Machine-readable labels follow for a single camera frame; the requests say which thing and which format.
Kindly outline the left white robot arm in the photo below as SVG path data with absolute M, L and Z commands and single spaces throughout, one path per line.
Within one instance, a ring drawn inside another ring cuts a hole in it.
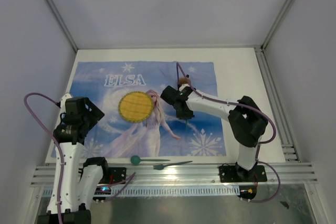
M 85 138 L 104 117 L 88 98 L 66 93 L 60 101 L 60 120 L 53 131 L 56 169 L 47 211 L 37 223 L 91 223 L 90 205 L 98 183 L 110 177 L 104 157 L 80 164 Z

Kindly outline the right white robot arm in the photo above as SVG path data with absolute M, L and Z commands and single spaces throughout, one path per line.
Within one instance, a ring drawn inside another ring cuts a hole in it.
M 229 122 L 233 136 L 239 143 L 235 174 L 244 182 L 255 178 L 260 140 L 268 120 L 258 113 L 259 108 L 250 97 L 224 101 L 184 84 L 178 90 L 166 87 L 161 99 L 175 109 L 178 119 L 189 120 L 194 117 L 194 112 L 203 112 Z

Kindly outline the dark teal plastic fork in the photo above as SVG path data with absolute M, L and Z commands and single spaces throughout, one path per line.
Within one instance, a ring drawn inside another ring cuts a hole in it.
M 170 164 L 160 164 L 160 165 L 154 165 L 153 169 L 154 170 L 163 170 L 166 167 L 170 167 L 170 166 L 179 166 L 179 165 L 185 165 L 185 164 L 189 164 L 192 161 L 184 161 L 184 162 L 177 162 L 177 163 L 170 163 Z

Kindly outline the brown paper cup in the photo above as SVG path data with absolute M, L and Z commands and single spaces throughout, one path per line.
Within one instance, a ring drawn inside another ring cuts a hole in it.
M 190 79 L 189 79 L 189 75 L 187 74 L 184 77 L 179 77 L 178 79 L 178 86 L 181 86 L 183 84 L 189 84 L 190 83 Z

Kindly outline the teal plastic spoon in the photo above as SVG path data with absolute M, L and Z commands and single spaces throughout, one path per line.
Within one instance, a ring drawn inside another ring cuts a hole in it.
M 169 159 L 152 159 L 152 158 L 146 158 L 146 159 L 142 159 L 141 157 L 137 156 L 137 155 L 133 155 L 130 158 L 130 162 L 132 165 L 139 165 L 141 162 L 167 162 L 170 161 Z

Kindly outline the yellow woven round plate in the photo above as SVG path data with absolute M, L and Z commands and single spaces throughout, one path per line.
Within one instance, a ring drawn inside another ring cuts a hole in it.
M 124 95 L 118 104 L 120 116 L 127 122 L 145 121 L 153 112 L 154 103 L 144 92 L 134 91 Z

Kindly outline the blue pink Elsa cloth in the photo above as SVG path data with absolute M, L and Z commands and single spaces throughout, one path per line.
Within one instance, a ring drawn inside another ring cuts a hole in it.
M 176 87 L 176 66 L 159 61 L 79 62 L 69 92 L 88 97 L 104 113 L 85 139 L 82 158 L 226 155 L 219 118 L 197 112 L 186 129 L 185 120 L 160 98 L 167 86 Z M 154 102 L 152 114 L 139 123 L 125 121 L 118 112 L 121 98 L 134 91 L 147 93 Z

